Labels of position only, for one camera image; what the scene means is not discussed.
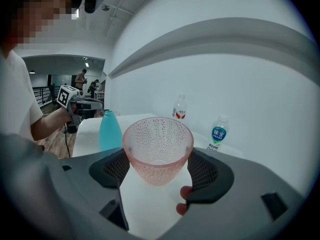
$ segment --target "cable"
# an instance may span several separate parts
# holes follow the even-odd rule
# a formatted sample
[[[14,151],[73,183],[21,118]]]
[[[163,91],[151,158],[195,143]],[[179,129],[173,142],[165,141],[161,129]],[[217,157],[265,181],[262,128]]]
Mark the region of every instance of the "cable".
[[[69,158],[71,158],[70,156],[70,151],[68,148],[68,143],[67,143],[67,129],[66,129],[66,124],[64,123],[64,139],[65,139],[65,145],[66,145],[66,149],[68,150],[68,154],[69,154]]]

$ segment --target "black mesh pad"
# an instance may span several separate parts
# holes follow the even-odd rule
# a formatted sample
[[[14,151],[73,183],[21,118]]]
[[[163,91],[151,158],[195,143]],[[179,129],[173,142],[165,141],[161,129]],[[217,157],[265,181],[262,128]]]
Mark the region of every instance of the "black mesh pad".
[[[124,149],[96,161],[89,168],[91,177],[105,188],[119,188],[129,171]]]
[[[196,149],[188,159],[192,180],[192,193],[186,199],[192,203],[214,203],[229,191],[234,183],[234,173],[225,163]]]

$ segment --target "white tablecloth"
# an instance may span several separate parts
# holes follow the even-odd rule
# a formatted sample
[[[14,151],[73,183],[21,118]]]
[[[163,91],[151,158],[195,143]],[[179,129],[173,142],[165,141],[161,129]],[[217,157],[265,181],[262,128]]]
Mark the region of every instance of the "white tablecloth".
[[[155,117],[153,114],[117,116],[122,134],[136,121]],[[99,129],[102,118],[90,118],[80,124],[73,148],[73,157],[100,152]],[[207,148],[208,139],[192,132],[194,147]],[[220,152],[243,158],[242,152],[221,145]],[[176,205],[184,203],[180,196],[183,186],[191,186],[191,177],[187,164],[181,172],[164,186],[151,186],[135,172],[132,166],[120,187],[121,199],[129,232],[144,239],[156,239],[170,229],[181,216],[176,212]]]

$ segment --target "water bottle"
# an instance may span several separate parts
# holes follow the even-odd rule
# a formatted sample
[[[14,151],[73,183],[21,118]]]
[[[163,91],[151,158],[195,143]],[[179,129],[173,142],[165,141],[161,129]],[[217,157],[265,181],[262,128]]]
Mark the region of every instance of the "water bottle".
[[[122,147],[122,132],[113,111],[104,112],[99,131],[99,146],[101,151]]]
[[[184,122],[186,117],[187,103],[186,103],[186,95],[179,94],[179,98],[173,105],[172,117],[180,122]]]
[[[229,132],[229,117],[227,115],[220,114],[217,121],[212,125],[211,132],[208,138],[207,150],[218,151],[223,140]]]

